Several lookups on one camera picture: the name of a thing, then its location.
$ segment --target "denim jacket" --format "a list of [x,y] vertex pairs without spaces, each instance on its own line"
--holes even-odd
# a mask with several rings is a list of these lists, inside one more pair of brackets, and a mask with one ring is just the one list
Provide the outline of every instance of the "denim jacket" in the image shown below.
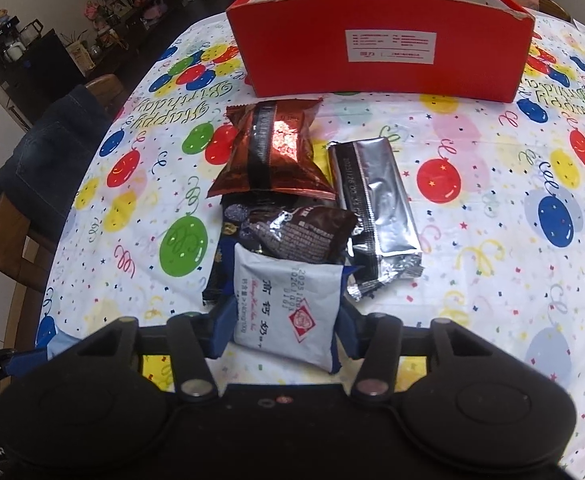
[[77,86],[50,105],[0,168],[0,195],[57,243],[77,189],[111,119],[88,90]]

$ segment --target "wooden chair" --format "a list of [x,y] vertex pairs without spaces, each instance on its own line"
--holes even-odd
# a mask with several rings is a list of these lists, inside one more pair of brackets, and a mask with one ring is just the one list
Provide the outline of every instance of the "wooden chair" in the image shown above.
[[[107,74],[89,82],[86,88],[112,116],[128,97],[121,81],[113,74]],[[39,244],[39,250],[35,254],[26,254],[29,259],[24,257],[24,253],[28,252],[28,238]],[[34,335],[39,324],[43,300],[42,294],[46,288],[55,250],[55,244],[32,229],[30,220],[18,211],[5,194],[2,194],[0,197],[0,271],[25,287],[25,290],[22,290],[21,299],[13,301],[10,307],[4,339],[4,345],[7,348],[26,350],[34,345]]]
[[565,22],[571,22],[570,14],[552,0],[539,0],[539,10]]

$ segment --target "green balloon print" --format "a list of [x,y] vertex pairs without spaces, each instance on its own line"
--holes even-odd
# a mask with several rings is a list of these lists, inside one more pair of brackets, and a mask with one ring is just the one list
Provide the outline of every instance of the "green balloon print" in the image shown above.
[[159,263],[169,276],[190,274],[204,259],[208,232],[195,216],[184,216],[170,226],[159,247]]
[[188,68],[194,59],[192,56],[185,57],[181,61],[177,61],[173,66],[170,67],[168,70],[168,75],[179,75],[181,74],[186,68]]
[[214,128],[210,123],[198,124],[188,134],[186,140],[181,145],[181,149],[186,155],[194,155],[195,153],[201,153],[208,146],[208,143],[212,139],[214,134]]

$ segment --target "metal screw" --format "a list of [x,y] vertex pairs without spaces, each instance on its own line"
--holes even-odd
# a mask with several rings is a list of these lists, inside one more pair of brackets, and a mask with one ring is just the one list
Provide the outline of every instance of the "metal screw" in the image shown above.
[[212,384],[203,379],[189,379],[181,383],[181,391],[191,397],[204,397],[212,391]]
[[388,383],[379,379],[364,379],[355,386],[359,393],[375,397],[388,391]]

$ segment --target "brown snack bag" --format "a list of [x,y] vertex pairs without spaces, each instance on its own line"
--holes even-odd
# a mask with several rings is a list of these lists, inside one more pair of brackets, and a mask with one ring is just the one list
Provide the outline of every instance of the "brown snack bag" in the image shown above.
[[320,102],[286,99],[228,107],[226,116],[239,133],[208,197],[277,191],[335,200],[335,190],[313,161],[309,127]]
[[309,264],[340,263],[357,224],[352,211],[314,205],[275,214],[255,212],[248,226],[274,256]]

